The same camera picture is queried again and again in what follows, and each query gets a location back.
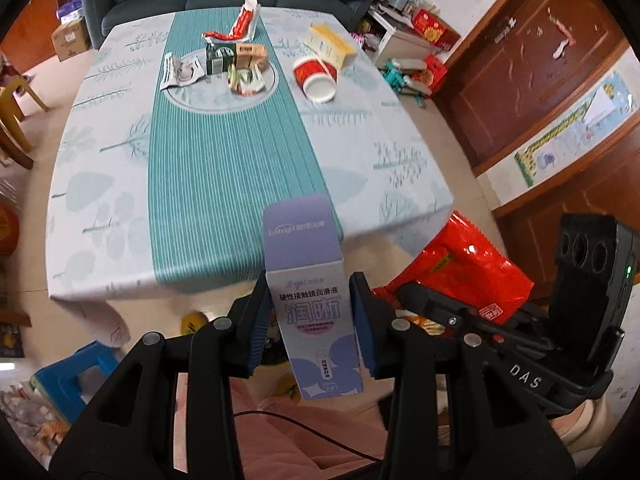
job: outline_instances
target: sofa armrest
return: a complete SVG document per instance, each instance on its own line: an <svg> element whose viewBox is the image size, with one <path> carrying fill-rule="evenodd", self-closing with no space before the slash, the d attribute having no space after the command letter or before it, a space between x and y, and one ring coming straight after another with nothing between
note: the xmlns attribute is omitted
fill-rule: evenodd
<svg viewBox="0 0 640 480"><path fill-rule="evenodd" d="M102 35L102 19L114 6L113 0L82 0L86 28L95 50L98 50L105 40Z"/></svg>
<svg viewBox="0 0 640 480"><path fill-rule="evenodd" d="M365 14L369 10L369 7L373 3L373 0L362 0L361 2L347 2L347 6L353 11L353 18L351 19L349 32L353 32L358 25L358 22L364 18Z"/></svg>

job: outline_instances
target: yellow box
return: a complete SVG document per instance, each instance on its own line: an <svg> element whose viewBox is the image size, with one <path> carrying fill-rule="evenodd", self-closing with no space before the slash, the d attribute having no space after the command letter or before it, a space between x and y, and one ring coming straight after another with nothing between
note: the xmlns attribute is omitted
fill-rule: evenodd
<svg viewBox="0 0 640 480"><path fill-rule="evenodd" d="M351 66L358 56L357 50L326 25L311 25L303 43L338 70Z"/></svg>

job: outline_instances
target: orange package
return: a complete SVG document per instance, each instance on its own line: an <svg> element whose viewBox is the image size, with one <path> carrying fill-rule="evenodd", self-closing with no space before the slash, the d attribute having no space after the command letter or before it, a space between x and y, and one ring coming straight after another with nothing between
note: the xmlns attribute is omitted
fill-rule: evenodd
<svg viewBox="0 0 640 480"><path fill-rule="evenodd" d="M395 294L410 282L469 304L497 324L505 323L527 301L533 287L533 282L458 211L398 277L372 292L402 309Z"/></svg>

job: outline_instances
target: door frame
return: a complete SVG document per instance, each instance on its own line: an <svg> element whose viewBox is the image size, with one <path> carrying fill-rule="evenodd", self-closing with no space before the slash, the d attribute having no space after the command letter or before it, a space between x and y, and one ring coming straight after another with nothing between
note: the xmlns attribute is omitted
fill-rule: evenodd
<svg viewBox="0 0 640 480"><path fill-rule="evenodd" d="M491 21L502 11L502 8L509 0L496 0L489 8L486 14L480 19L476 26L460 43L460 46L453 51L453 54L446 60L445 66L450 71L453 66L463 57L464 53L474 44L474 42L485 32ZM616 45L611 53L596 67L596 69L585 79L578 88L576 88L569 96L567 96L558 106L551 110L548 114L540 117L529 128L522 132L516 139L511 141L507 146L498 153L488 158L486 161L472 167L474 176L479 176L486 170L503 160L511 152L523 145L533 136L540 132L545 126L556 120L562 112L567 110L581 95L605 75L605 73L620 59L620 57L629 48L629 43L623 36L622 40Z"/></svg>

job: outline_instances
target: table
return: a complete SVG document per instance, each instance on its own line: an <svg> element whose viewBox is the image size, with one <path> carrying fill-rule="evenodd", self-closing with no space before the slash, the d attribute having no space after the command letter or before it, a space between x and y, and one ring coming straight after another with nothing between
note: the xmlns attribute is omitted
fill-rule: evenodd
<svg viewBox="0 0 640 480"><path fill-rule="evenodd" d="M255 42L268 88L231 95L221 76L161 92L165 52L204 56L200 32L239 9L164 14L113 29L81 84L47 209L49 295L60 302L195 293L262 269L262 210L328 192L344 240L380 231L417 253L452 196L408 114L361 52L331 103L292 73L311 23L353 41L331 15L263 8Z"/></svg>
<svg viewBox="0 0 640 480"><path fill-rule="evenodd" d="M367 53L371 62L379 68L395 57L424 59L429 54L437 54L440 51L404 23L396 22L376 7L371 7L367 15L385 29L378 49Z"/></svg>

